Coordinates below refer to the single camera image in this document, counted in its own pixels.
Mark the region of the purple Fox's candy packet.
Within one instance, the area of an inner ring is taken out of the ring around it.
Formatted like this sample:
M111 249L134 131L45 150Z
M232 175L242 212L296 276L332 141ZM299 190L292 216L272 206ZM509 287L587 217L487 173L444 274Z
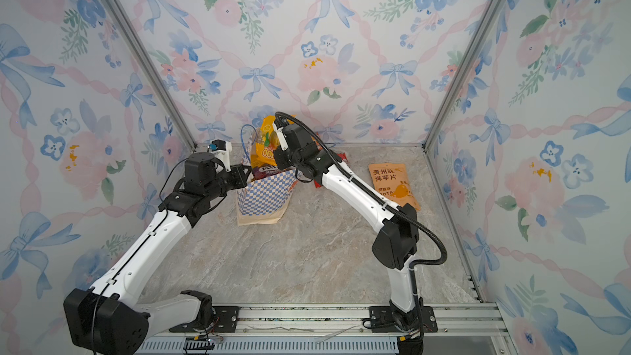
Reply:
M255 181L258 181L270 176L274 176L278 173L279 173L279 169L274 165L263 165L260 167L252 168L252 174L254 176Z

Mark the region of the yellow mango candy bag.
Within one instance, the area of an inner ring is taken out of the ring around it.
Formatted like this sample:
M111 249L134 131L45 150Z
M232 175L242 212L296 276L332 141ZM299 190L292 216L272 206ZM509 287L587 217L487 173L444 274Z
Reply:
M273 114L264 118L256 133L251 152L251 162L255 168L277 166L274 151L279 147L279 139L274 129L274 120Z

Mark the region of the blue checkered paper bag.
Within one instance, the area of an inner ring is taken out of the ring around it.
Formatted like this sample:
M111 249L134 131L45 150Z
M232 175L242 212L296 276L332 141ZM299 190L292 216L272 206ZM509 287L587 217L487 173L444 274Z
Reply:
M247 140L242 139L242 163L250 165L251 168L254 167L251 152L258 129L256 128ZM238 225L278 223L289 206L296 186L297 179L291 170L279 170L278 174L258 181L255 181L253 176L248 186L237 192Z

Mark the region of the tan potato chips pouch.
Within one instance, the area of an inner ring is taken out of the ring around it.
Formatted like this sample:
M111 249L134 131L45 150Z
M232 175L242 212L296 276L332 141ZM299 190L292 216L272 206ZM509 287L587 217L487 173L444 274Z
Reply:
M379 194L397 203L411 205L416 211L421 207L414 197L405 164L370 164L368 166L374 189Z

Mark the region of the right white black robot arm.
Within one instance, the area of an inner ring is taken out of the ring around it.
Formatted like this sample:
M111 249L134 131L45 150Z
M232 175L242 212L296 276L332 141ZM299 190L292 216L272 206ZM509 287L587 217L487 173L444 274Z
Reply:
M318 146L309 131L296 123L276 118L274 131L279 140L274 151L279 167L293 166L305 178L332 191L375 231L371 250L388 272L394 325L401 331L418 330L422 325L420 301L410 272L410 263L417 252L418 230L408 222L416 217L414 208L402 208L375 192L340 157L335 158L331 151Z

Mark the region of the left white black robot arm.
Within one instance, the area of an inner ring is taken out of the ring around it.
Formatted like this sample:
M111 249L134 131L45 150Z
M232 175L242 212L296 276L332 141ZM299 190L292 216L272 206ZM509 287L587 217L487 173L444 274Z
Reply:
M65 298L63 310L77 347L94 354L133 354L146 339L176 326L208 334L217 322L212 297L199 291L139 301L175 245L229 192L246 187L252 172L249 165L231 165L226 151L194 153L183 167L184 175L130 249L88 289L73 289Z

